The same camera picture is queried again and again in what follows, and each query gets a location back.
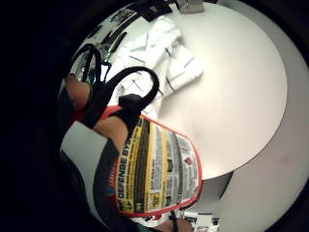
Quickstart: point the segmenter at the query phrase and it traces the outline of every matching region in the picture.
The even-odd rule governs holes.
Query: white object
[[[132,66],[154,70],[159,78],[159,92],[154,103],[143,111],[153,119],[157,118],[163,98],[202,74],[201,64],[178,42],[181,34],[171,19],[160,16],[148,32],[119,49],[107,76],[108,80],[122,69]],[[120,83],[110,104],[116,103],[120,95],[134,93],[143,97],[151,86],[147,73],[133,73]]]

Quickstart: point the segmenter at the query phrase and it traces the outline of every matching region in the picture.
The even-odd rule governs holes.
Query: table top
[[[274,136],[287,101],[280,55],[247,17],[208,4],[199,14],[167,16],[202,62],[200,80],[164,99],[158,121],[189,136],[203,179],[223,175],[258,155]]]

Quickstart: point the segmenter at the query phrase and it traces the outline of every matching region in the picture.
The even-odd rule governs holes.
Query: black object
[[[173,221],[173,232],[178,232],[177,218],[176,218],[174,211],[171,211],[171,215],[169,216],[169,219]]]
[[[98,121],[98,119],[100,118],[101,114],[103,113],[105,107],[109,103],[113,91],[118,85],[118,83],[125,77],[127,77],[129,74],[138,71],[145,71],[151,75],[151,79],[153,81],[153,88],[144,98],[137,101],[133,101],[132,103],[128,103],[126,105],[126,109],[130,109],[134,112],[142,111],[142,109],[145,108],[155,98],[159,82],[154,71],[146,67],[130,67],[118,72],[113,78],[111,78],[105,85],[102,86],[98,95],[89,106],[89,109],[86,111],[81,122],[90,129],[92,129],[96,124],[96,122]]]
[[[168,4],[163,0],[142,0],[136,1],[134,4],[128,6],[129,9],[138,12],[147,21],[153,21],[160,15],[165,15],[173,12]]]
[[[95,58],[96,58],[96,81],[99,81],[100,72],[101,72],[101,69],[100,69],[101,58],[100,58],[99,51],[96,49],[96,47],[93,44],[87,43],[76,52],[76,54],[73,56],[73,58],[70,61],[70,69],[71,69],[72,65],[74,64],[74,62],[76,61],[76,59],[86,51],[89,52],[89,53],[88,53],[86,65],[84,67],[84,73],[83,73],[82,81],[85,82],[86,79],[87,79],[88,71],[89,71],[89,68],[90,68],[90,63],[91,63],[91,60],[92,60],[94,55],[95,55]]]

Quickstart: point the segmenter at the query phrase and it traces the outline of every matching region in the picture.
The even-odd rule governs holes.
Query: yellow label
[[[161,208],[166,203],[166,185],[167,185],[167,141],[166,130],[162,130],[162,199]]]

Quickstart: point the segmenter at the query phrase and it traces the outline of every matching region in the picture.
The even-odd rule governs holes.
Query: barcode
[[[179,146],[181,148],[182,154],[183,153],[189,153],[190,147],[188,145],[188,142],[184,138],[181,138],[179,136],[177,136],[177,140],[178,140]]]

